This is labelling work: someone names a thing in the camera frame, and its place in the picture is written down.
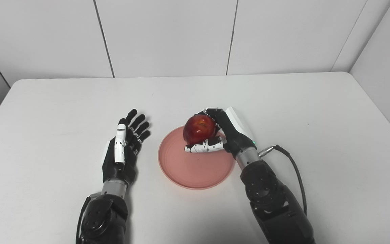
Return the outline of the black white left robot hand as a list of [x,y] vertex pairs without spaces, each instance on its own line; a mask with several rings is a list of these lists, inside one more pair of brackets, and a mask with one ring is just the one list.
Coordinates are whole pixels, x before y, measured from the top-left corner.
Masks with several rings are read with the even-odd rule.
[[137,157],[143,142],[150,136],[145,114],[132,109],[119,120],[115,136],[109,141],[102,164],[103,181],[118,179],[127,186],[136,179]]

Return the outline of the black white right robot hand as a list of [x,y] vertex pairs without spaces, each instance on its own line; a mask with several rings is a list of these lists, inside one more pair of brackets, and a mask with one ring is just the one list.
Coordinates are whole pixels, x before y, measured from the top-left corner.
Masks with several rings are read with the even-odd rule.
[[233,107],[227,109],[207,107],[198,114],[213,119],[215,128],[223,134],[223,137],[214,136],[198,143],[188,144],[185,146],[185,152],[206,153],[225,150],[231,153],[235,160],[244,164],[261,160],[251,131]]

